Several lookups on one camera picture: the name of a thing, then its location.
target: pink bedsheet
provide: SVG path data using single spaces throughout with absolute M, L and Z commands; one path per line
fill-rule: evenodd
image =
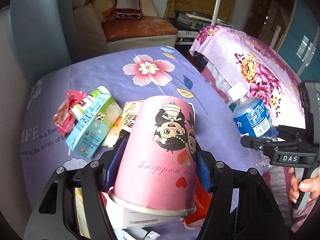
M 260 98 L 266 105 L 274 125 L 305 128 L 297 85 L 299 77 L 270 47 L 244 32 L 222 26 L 205 27 L 190 48 L 201 53 L 232 87 L 238 82 L 248 89 L 249 96 Z M 202 76 L 227 103 L 228 96 L 216 85 L 208 68 Z M 263 174 L 278 203 L 287 226 L 295 232 L 306 219 L 314 203 L 302 211 L 292 210 L 288 199 L 290 190 L 288 168 L 275 167 Z

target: teal wall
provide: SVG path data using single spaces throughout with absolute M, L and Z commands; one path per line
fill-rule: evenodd
M 297 73 L 303 64 L 303 57 L 308 51 L 308 46 L 313 43 L 316 37 L 318 23 L 312 12 L 303 0 L 297 0 L 295 13 L 290 25 L 289 31 L 282 46 L 279 49 L 280 56 L 290 65 L 290 67 Z M 297 55 L 301 42 L 306 36 L 308 38 L 306 49 L 303 51 L 300 58 Z M 315 54 L 309 67 L 306 67 L 300 75 L 301 80 L 318 80 L 320 81 L 320 70 L 316 68 L 319 61 L 320 47 L 316 46 Z

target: brown leather seat cushion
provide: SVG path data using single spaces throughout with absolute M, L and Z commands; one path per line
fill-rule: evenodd
M 178 30 L 166 20 L 147 16 L 139 20 L 112 19 L 103 23 L 102 28 L 108 41 L 178 33 Z

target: blue carton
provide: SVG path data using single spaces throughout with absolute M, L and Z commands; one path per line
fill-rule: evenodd
M 122 109 L 112 96 L 99 95 L 66 140 L 70 150 L 91 159 L 121 114 Z

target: metal screw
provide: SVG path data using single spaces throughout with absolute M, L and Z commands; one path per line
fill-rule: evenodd
M 250 172 L 252 175 L 256 175 L 256 174 L 258 173 L 258 171 L 257 171 L 256 169 L 254 169 L 254 168 L 251 168 L 251 169 L 249 170 L 249 172 Z
M 98 161 L 93 161 L 93 162 L 90 163 L 90 166 L 92 168 L 98 167 L 99 166 L 99 162 Z
M 57 169 L 56 169 L 56 172 L 57 172 L 58 174 L 63 173 L 63 172 L 64 172 L 64 167 L 59 167 L 59 168 L 57 168 Z
M 222 169 L 224 167 L 224 163 L 223 162 L 216 162 L 216 166 L 220 169 Z

